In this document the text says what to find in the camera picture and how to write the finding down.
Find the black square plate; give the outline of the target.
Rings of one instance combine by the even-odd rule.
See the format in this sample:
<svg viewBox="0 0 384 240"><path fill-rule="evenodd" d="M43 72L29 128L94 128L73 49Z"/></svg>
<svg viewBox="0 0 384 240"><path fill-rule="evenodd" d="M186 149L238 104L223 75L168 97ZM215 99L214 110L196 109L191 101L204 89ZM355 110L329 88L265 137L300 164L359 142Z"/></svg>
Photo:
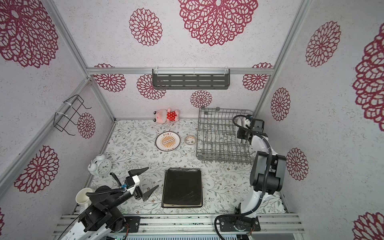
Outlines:
<svg viewBox="0 0 384 240"><path fill-rule="evenodd" d="M199 203L198 205L178 205L178 204L166 204L162 203L162 208L177 208L177 209L183 209L183 208L201 208L203 206L203 202Z"/></svg>
<svg viewBox="0 0 384 240"><path fill-rule="evenodd" d="M170 168L165 172L162 203L198 205L203 202L200 169Z"/></svg>

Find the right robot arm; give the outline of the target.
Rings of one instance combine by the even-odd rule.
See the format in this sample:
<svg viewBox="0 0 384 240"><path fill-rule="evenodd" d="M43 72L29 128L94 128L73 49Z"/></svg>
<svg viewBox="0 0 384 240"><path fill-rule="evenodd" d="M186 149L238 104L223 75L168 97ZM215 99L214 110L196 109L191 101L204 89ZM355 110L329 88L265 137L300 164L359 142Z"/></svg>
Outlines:
<svg viewBox="0 0 384 240"><path fill-rule="evenodd" d="M272 148L268 135L264 133L263 120L252 115L236 115L233 124L238 142L250 145L256 152L250 173L251 190L236 213L255 218L264 198L282 189L287 159Z"/></svg>

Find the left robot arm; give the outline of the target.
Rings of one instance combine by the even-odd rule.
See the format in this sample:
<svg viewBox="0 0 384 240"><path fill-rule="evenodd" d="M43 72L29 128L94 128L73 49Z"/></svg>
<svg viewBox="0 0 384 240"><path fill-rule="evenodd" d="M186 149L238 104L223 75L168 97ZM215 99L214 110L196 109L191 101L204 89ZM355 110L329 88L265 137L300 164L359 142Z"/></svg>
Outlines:
<svg viewBox="0 0 384 240"><path fill-rule="evenodd" d="M139 175L146 172L149 168L134 169L128 171L128 176L124 182L120 182L116 174L110 175L118 184L118 188L111 189L108 186L101 186L95 192L88 192L91 205L88 206L72 222L72 228L66 228L67 233L62 233L60 240L101 240L108 234L114 233L136 233L138 231L140 218L125 217L118 209L118 206L125 203L130 198L136 200L149 199L151 194L159 187L155 186L147 192L142 192L140 188Z"/></svg>

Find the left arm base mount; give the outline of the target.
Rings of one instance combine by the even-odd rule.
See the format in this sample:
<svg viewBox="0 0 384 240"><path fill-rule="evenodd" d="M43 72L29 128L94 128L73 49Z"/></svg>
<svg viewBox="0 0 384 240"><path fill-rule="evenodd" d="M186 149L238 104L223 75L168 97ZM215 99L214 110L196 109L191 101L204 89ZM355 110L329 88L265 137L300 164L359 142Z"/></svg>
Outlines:
<svg viewBox="0 0 384 240"><path fill-rule="evenodd" d="M141 217L126 216L123 225L123 233L137 233L140 227Z"/></svg>

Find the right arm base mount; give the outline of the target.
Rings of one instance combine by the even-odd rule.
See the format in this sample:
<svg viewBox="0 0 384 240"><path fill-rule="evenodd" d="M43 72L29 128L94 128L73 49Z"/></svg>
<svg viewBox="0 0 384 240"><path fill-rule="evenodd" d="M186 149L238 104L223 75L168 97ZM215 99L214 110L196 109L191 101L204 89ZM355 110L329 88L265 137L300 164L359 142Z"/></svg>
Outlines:
<svg viewBox="0 0 384 240"><path fill-rule="evenodd" d="M258 217L245 216L221 216L219 227L221 232L259 232L261 230Z"/></svg>

